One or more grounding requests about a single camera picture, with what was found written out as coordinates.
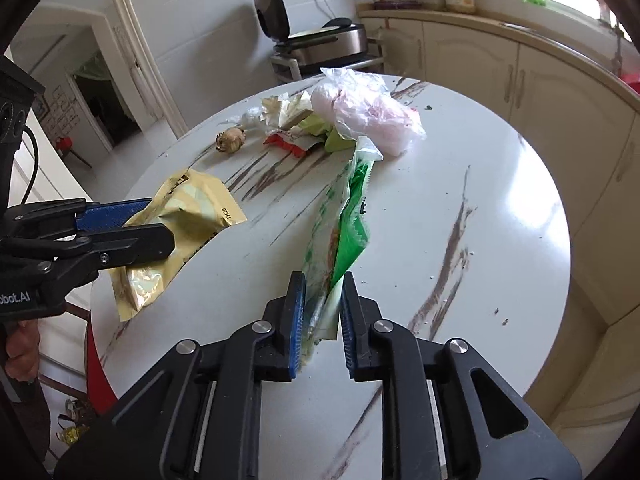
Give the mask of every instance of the pink plastic bag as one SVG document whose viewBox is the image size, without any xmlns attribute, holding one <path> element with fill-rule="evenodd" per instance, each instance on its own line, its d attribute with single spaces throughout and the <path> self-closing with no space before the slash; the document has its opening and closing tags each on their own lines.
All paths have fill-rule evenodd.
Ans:
<svg viewBox="0 0 640 480">
<path fill-rule="evenodd" d="M 397 156 L 426 134 L 420 115 L 391 97 L 382 76 L 345 68 L 323 68 L 326 78 L 311 95 L 314 112 L 346 139 L 366 136 Z"/>
</svg>

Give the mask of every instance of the curtain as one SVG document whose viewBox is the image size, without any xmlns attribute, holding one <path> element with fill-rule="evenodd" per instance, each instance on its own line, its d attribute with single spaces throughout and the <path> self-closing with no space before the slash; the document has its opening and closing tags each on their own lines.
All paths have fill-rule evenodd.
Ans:
<svg viewBox="0 0 640 480">
<path fill-rule="evenodd" d="M 122 107 L 125 115 L 132 121 L 135 121 L 131 110 L 129 110 L 127 103 L 124 101 L 124 98 L 122 97 L 118 86 L 111 76 L 111 72 L 109 72 L 109 67 L 107 66 L 107 62 L 102 56 L 102 52 L 98 50 L 93 56 L 91 56 L 91 59 L 89 59 L 89 61 L 85 62 L 74 72 L 74 75 L 92 79 L 94 81 L 110 81 L 111 86 L 113 87 L 113 91 L 116 92 L 118 102 L 120 103 L 120 106 Z"/>
</svg>

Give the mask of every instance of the person's finger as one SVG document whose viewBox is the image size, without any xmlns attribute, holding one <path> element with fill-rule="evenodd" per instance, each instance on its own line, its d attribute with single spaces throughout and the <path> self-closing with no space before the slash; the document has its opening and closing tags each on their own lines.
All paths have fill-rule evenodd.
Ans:
<svg viewBox="0 0 640 480">
<path fill-rule="evenodd" d="M 38 349 L 40 332 L 37 323 L 18 327 L 6 340 L 6 353 L 10 358 L 18 357 L 32 349 Z"/>
<path fill-rule="evenodd" d="M 37 349 L 20 357 L 9 359 L 4 367 L 6 374 L 18 381 L 29 381 L 36 377 L 40 366 Z"/>
</svg>

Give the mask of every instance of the yellow package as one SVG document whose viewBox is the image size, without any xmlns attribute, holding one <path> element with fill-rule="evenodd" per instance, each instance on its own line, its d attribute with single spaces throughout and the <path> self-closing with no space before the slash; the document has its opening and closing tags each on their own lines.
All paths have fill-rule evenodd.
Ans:
<svg viewBox="0 0 640 480">
<path fill-rule="evenodd" d="M 169 177 L 149 205 L 125 225 L 161 222 L 174 234 L 175 249 L 166 260 L 110 271 L 120 320 L 131 319 L 152 304 L 182 266 L 222 229 L 245 221 L 231 193 L 216 177 L 194 170 Z"/>
</svg>

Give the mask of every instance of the white marble tabletop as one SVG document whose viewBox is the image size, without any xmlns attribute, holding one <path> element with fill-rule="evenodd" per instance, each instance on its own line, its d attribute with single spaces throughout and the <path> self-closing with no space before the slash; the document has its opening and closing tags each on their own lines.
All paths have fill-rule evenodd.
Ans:
<svg viewBox="0 0 640 480">
<path fill-rule="evenodd" d="M 428 138 L 374 165 L 370 245 L 351 268 L 358 292 L 421 338 L 468 340 L 524 394 L 554 342 L 569 285 L 569 235 L 556 186 L 533 149 L 491 111 L 436 85 L 385 78 L 398 100 L 420 112 Z M 116 395 L 181 339 L 225 339 L 286 293 L 290 272 L 302 266 L 319 196 L 351 152 L 296 159 L 258 137 L 231 156 L 207 148 L 227 118 L 261 97 L 315 82 L 222 110 L 131 189 L 129 198 L 153 196 L 170 174 L 193 165 L 226 183 L 248 221 L 210 241 L 128 324 L 118 322 L 108 276 L 95 282 L 92 327 Z M 265 383 L 261 477 L 379 478 L 377 390 L 349 379 L 341 340 L 322 342 L 291 384 Z"/>
</svg>

